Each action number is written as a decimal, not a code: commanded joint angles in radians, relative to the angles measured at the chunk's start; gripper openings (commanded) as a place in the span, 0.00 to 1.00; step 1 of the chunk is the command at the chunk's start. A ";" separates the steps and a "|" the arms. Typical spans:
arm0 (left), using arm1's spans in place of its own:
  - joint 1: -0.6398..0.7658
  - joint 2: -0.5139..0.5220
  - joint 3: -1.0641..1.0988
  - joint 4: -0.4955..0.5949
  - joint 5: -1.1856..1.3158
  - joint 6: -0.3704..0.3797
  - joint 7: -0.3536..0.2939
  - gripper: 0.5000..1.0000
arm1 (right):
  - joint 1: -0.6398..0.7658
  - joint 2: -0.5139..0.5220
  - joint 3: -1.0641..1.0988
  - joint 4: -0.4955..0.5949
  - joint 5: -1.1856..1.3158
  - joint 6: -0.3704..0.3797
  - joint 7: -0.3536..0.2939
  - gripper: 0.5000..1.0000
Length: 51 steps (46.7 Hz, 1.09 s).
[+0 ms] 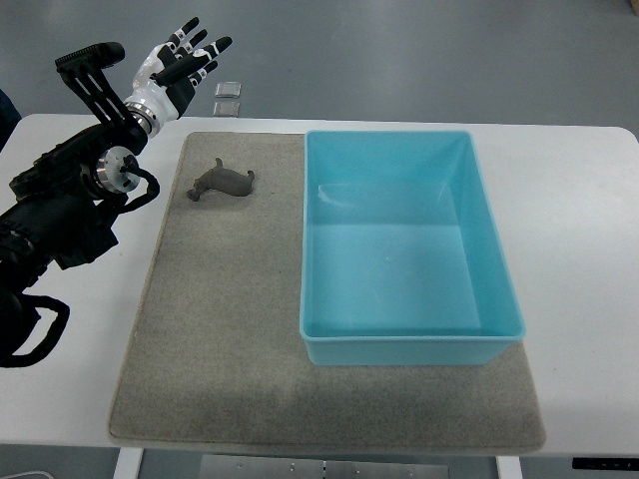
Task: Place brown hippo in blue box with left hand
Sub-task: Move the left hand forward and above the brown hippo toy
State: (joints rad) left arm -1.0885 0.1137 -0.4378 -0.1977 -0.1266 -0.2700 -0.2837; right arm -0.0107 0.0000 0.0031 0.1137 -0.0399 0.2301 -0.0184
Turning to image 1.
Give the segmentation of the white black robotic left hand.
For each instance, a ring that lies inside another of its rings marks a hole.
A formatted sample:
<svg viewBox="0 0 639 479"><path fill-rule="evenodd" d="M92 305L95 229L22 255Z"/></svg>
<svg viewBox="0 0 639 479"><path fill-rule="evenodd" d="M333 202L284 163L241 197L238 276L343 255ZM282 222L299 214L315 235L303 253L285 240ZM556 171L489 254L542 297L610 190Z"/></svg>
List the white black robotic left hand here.
<svg viewBox="0 0 639 479"><path fill-rule="evenodd" d="M154 131L180 119L199 85L218 67L218 57L231 45L229 36L209 44L208 32L198 30L195 17L154 47L133 79L133 93L125 100L130 111L147 117Z"/></svg>

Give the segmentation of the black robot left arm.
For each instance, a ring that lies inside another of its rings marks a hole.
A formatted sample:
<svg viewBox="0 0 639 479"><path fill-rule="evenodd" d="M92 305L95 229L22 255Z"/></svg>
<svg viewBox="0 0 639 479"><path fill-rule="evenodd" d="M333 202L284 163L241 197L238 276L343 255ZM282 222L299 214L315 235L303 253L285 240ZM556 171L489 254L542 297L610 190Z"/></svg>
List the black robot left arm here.
<svg viewBox="0 0 639 479"><path fill-rule="evenodd" d="M117 244L115 219L156 198L157 179L136 157L148 134L103 74L123 60L117 42L91 45L56 60L64 83L98 119L16 176L15 205L1 216L1 365L32 366L51 353L70 308L30 295L51 262L63 268L95 260Z"/></svg>

